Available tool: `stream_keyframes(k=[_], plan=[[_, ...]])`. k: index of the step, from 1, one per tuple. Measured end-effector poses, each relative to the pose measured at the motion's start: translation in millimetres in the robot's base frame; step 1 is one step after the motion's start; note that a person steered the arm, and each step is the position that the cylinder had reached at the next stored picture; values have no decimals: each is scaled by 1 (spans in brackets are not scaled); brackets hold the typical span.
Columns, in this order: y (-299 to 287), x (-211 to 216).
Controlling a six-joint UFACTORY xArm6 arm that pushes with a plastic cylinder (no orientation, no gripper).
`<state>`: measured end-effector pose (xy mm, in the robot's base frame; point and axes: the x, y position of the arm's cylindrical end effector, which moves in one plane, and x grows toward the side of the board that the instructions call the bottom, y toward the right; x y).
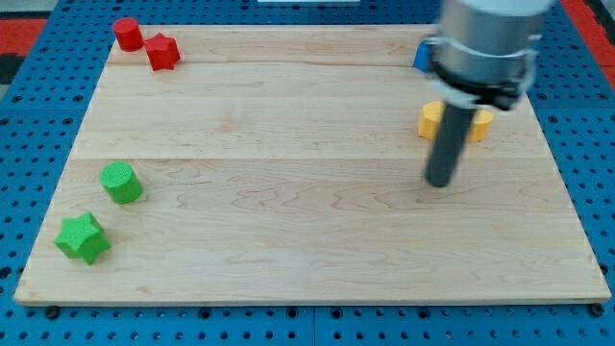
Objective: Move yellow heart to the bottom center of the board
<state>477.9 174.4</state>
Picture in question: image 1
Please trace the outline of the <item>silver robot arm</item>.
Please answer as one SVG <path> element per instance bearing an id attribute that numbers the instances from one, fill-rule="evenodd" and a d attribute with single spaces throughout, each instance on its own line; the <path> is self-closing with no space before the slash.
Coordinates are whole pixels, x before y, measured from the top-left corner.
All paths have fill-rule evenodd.
<path id="1" fill-rule="evenodd" d="M 537 41 L 552 0 L 445 0 L 427 39 L 444 110 L 424 177 L 450 183 L 479 108 L 508 111 L 535 77 Z"/>

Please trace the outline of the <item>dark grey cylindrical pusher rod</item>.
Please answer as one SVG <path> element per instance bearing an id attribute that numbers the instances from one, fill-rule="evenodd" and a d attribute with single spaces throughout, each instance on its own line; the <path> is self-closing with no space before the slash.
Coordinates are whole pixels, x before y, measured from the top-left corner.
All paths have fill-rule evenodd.
<path id="1" fill-rule="evenodd" d="M 430 149 L 424 172 L 426 181 L 435 187 L 446 187 L 470 131 L 476 110 L 446 103 L 437 135 Z"/>

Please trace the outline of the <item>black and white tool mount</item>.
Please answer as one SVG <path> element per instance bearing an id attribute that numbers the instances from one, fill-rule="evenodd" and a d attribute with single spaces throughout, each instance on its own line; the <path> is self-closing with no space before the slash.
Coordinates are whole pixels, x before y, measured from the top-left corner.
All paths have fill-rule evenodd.
<path id="1" fill-rule="evenodd" d="M 537 51 L 507 55 L 473 50 L 450 37 L 429 37 L 428 76 L 444 100 L 463 109 L 493 106 L 508 111 L 536 75 Z"/>

